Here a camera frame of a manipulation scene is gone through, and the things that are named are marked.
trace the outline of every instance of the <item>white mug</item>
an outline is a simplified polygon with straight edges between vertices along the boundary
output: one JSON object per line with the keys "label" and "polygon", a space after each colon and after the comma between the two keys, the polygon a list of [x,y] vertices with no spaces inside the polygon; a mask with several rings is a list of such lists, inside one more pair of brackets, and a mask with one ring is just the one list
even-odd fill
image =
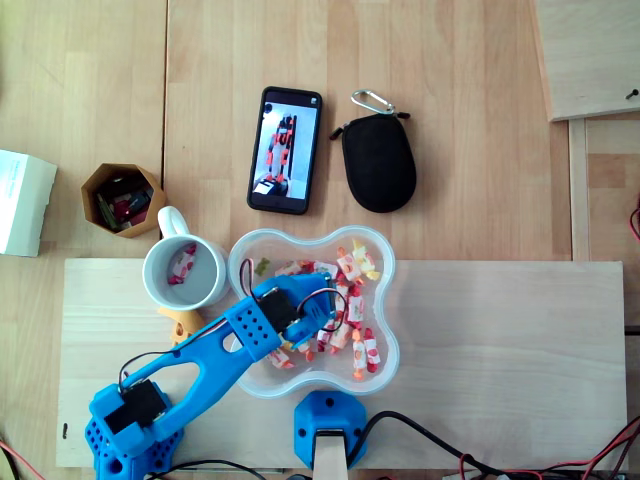
{"label": "white mug", "polygon": [[[142,265],[142,281],[151,298],[169,310],[195,310],[220,300],[229,289],[227,252],[216,244],[191,235],[187,222],[175,207],[158,212],[163,239],[156,243]],[[170,285],[172,267],[190,245],[196,244],[193,268],[184,283]]]}

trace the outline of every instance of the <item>white box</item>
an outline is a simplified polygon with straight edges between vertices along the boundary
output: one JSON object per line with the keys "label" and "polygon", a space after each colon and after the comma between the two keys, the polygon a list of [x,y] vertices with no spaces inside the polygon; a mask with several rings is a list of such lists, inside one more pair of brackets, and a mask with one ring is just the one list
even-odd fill
{"label": "white box", "polygon": [[57,166],[0,150],[0,253],[36,257]]}

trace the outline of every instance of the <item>cardboard container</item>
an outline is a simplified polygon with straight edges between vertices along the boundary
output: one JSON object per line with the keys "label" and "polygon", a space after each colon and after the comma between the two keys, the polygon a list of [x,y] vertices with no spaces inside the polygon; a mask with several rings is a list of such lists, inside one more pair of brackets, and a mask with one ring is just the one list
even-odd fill
{"label": "cardboard container", "polygon": [[0,150],[0,253],[36,257],[44,211],[58,167]]}
{"label": "cardboard container", "polygon": [[[100,214],[100,208],[95,201],[95,192],[99,187],[107,180],[117,177],[118,175],[130,175],[132,173],[140,172],[144,178],[149,182],[149,185],[153,189],[153,196],[149,203],[149,209],[147,210],[147,217],[145,221],[134,225],[130,228],[122,230],[120,232],[114,232],[113,230],[104,226],[102,215]],[[82,193],[82,205],[84,206],[84,217],[88,222],[93,223],[95,226],[103,229],[112,235],[118,237],[133,238],[141,235],[149,230],[153,230],[158,226],[158,211],[164,207],[167,202],[167,196],[160,188],[160,184],[156,181],[153,175],[147,172],[144,168],[134,164],[126,163],[103,163],[98,169],[93,172],[93,175],[84,182],[84,185],[80,188]]]}

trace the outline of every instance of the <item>black pouch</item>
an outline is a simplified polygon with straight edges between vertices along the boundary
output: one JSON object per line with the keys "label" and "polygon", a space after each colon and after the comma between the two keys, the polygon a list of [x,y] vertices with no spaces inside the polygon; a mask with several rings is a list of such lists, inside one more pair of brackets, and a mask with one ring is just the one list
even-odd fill
{"label": "black pouch", "polygon": [[342,133],[349,188],[358,203],[372,212],[399,209],[416,189],[416,165],[398,117],[410,115],[379,113],[358,118],[331,134],[335,140]]}

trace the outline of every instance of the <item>carabiner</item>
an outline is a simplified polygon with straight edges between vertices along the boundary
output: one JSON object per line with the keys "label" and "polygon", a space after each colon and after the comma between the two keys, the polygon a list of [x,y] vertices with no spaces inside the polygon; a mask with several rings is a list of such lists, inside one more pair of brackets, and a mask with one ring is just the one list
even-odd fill
{"label": "carabiner", "polygon": [[[358,100],[358,97],[360,95],[368,95],[370,97],[373,97],[375,100],[378,100],[380,103],[382,103],[386,108],[383,110],[371,105],[370,103],[361,102],[360,100]],[[361,107],[368,108],[369,110],[372,110],[376,113],[381,113],[383,115],[393,115],[396,110],[396,107],[393,106],[393,104],[387,102],[384,98],[382,98],[372,90],[356,90],[355,92],[353,92],[353,94],[351,94],[351,101],[356,105],[360,105]]]}

